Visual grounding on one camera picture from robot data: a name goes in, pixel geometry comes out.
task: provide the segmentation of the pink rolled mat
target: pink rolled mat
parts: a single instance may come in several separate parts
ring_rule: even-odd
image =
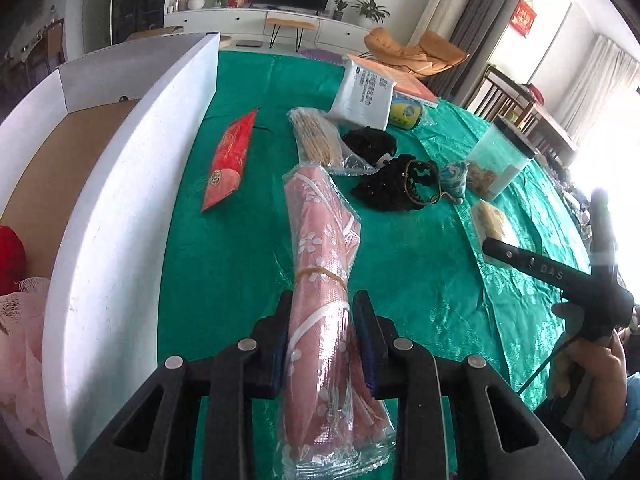
[[[318,470],[346,478],[386,462],[393,441],[386,409],[365,385],[350,319],[346,285],[360,245],[360,221],[321,166],[297,168],[285,196],[296,283],[282,463],[287,477],[294,468],[297,478],[311,478]],[[375,460],[368,453],[363,463],[362,449],[376,444],[383,448],[373,454]]]

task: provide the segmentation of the clear jar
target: clear jar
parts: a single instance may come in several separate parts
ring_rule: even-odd
[[[535,155],[527,137],[498,116],[466,156],[466,185],[480,198],[494,200]]]

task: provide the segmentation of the ceiling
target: ceiling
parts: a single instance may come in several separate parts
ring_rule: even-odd
[[[593,30],[611,38],[640,60],[640,44],[610,0],[571,0],[587,15]]]

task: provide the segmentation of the plastic bag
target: plastic bag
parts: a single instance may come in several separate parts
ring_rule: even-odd
[[[254,110],[240,117],[226,129],[213,156],[201,211],[216,205],[240,187],[257,113],[258,110]]]
[[[502,211],[488,202],[480,200],[473,206],[471,208],[471,219],[476,229],[481,248],[487,238],[495,238],[509,245],[518,245],[518,239],[513,231],[511,222],[509,222]],[[482,253],[482,257],[488,264],[497,267],[511,267],[509,264],[495,260],[484,253]]]
[[[46,278],[28,278],[0,296],[0,406],[25,429],[50,442],[42,390],[42,329]]]
[[[349,59],[328,117],[385,130],[396,82]]]
[[[459,160],[450,162],[440,170],[440,185],[442,190],[454,198],[464,199],[466,191],[466,174],[468,162]]]
[[[331,174],[357,176],[377,170],[342,142],[338,127],[316,108],[293,108],[287,113],[293,126],[301,164],[320,164]]]
[[[296,279],[274,470],[285,479],[349,478],[385,463],[395,436],[366,387],[350,319],[360,219],[318,165],[288,175],[285,196]]]

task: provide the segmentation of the orange book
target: orange book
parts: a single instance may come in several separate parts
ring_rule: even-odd
[[[400,70],[383,65],[373,59],[358,56],[349,56],[354,62],[371,70],[383,77],[393,79],[396,82],[394,92],[408,95],[415,99],[419,99],[427,106],[435,108],[438,106],[438,98],[435,94],[423,85],[420,80],[413,74],[401,72]]]

